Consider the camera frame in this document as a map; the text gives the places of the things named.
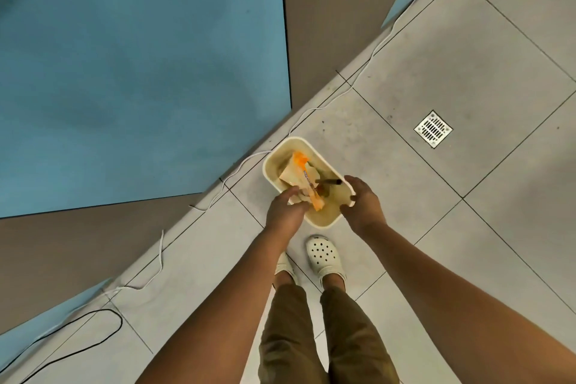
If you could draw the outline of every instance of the black cable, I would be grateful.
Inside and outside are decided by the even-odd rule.
[[[98,343],[94,343],[93,345],[90,345],[90,346],[88,346],[87,348],[81,349],[81,350],[76,351],[76,352],[69,353],[68,355],[64,355],[64,357],[60,357],[60,358],[57,358],[56,360],[53,360],[53,361],[50,361],[50,362],[46,363],[44,366],[40,367],[40,368],[39,368],[38,370],[36,370],[34,373],[32,373],[31,375],[29,375],[29,376],[28,376],[25,380],[23,380],[20,384],[24,384],[26,381],[30,380],[34,375],[36,375],[36,374],[37,374],[38,372],[40,372],[42,369],[45,369],[46,367],[48,367],[48,366],[50,366],[50,365],[53,365],[54,363],[57,363],[57,362],[59,362],[59,361],[62,361],[62,360],[65,359],[65,358],[72,357],[73,355],[76,355],[77,353],[81,353],[81,352],[87,351],[87,350],[89,350],[89,349],[92,349],[92,348],[95,347],[95,346],[98,346],[98,345],[103,344],[107,339],[109,339],[109,338],[112,337],[114,334],[116,334],[116,333],[120,330],[120,328],[122,328],[122,324],[124,323],[124,320],[122,319],[122,316],[121,316],[119,313],[117,313],[116,311],[110,310],[109,308],[101,308],[100,310],[89,311],[88,313],[85,313],[85,314],[81,315],[80,317],[78,317],[78,318],[76,318],[76,319],[74,319],[74,320],[66,323],[65,325],[62,325],[60,328],[55,329],[55,330],[52,331],[51,333],[48,333],[48,334],[46,334],[45,336],[40,337],[38,340],[35,340],[35,341],[34,341],[30,346],[28,346],[24,351],[20,352],[10,363],[8,363],[6,366],[4,366],[4,368],[3,368],[2,370],[0,370],[0,374],[3,373],[6,369],[8,369],[8,368],[12,365],[12,363],[14,363],[24,352],[26,352],[28,349],[30,349],[30,347],[32,347],[33,344],[38,343],[40,340],[43,340],[43,339],[45,339],[46,337],[50,337],[52,334],[57,333],[57,332],[60,331],[62,328],[65,328],[65,327],[67,327],[68,325],[70,325],[70,324],[72,324],[72,323],[74,323],[74,322],[79,321],[81,318],[86,317],[87,315],[99,313],[99,312],[101,312],[101,311],[109,311],[110,313],[113,313],[113,314],[117,315],[118,318],[120,319],[120,324],[119,324],[118,328],[116,328],[112,334],[110,334],[110,335],[109,335],[108,337],[106,337],[104,340],[99,341]]]

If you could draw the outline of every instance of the floor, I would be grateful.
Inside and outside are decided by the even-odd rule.
[[[418,0],[358,80],[373,47],[309,105],[330,101],[356,80],[354,89],[294,131],[337,170],[371,184],[390,224],[417,247],[573,351],[575,17],[576,0]],[[453,128],[436,149],[414,132],[431,110]],[[293,124],[263,148],[275,146]],[[86,384],[133,383],[262,229],[276,191],[262,175],[261,158],[227,184],[211,210],[190,212],[168,232],[164,269],[154,282],[87,308],[119,311],[121,330],[29,382],[82,376]],[[320,286],[303,245],[313,232],[304,224],[288,254],[306,289],[326,366]],[[404,384],[458,382],[346,222],[327,235],[342,254],[349,294],[377,326]],[[156,252],[150,249],[117,283],[144,284],[158,270]],[[38,366],[102,340],[118,324],[113,313],[76,322],[34,351],[7,382],[18,383]],[[245,383],[257,382],[257,338]]]

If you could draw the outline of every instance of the shoe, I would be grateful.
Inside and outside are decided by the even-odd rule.
[[[274,275],[276,275],[281,271],[288,272],[288,274],[294,280],[294,284],[296,284],[297,286],[300,285],[300,283],[298,282],[298,278],[294,273],[294,269],[292,268],[292,263],[288,259],[288,255],[286,255],[286,252],[282,252],[282,255],[280,255],[280,258],[278,258],[278,264],[276,264],[276,271],[274,272]]]
[[[324,276],[329,273],[336,273],[346,284],[346,272],[342,268],[340,254],[333,242],[323,235],[310,235],[306,242],[306,252],[312,270],[320,278],[320,284]]]

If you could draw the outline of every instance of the hand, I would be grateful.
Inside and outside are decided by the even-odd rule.
[[[356,195],[350,197],[356,203],[354,206],[341,205],[340,212],[348,221],[350,228],[362,238],[362,233],[367,227],[378,223],[386,224],[386,219],[378,196],[367,183],[350,175],[346,175],[344,179],[356,192]]]
[[[286,240],[286,246],[300,228],[306,211],[311,207],[308,202],[288,205],[288,200],[298,194],[299,191],[298,186],[294,186],[281,192],[272,200],[266,214],[265,229],[283,237]]]

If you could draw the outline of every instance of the floor drain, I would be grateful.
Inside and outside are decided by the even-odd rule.
[[[432,110],[432,112],[414,128],[414,131],[419,133],[430,146],[436,149],[436,146],[452,132],[452,128],[446,125],[446,122]]]

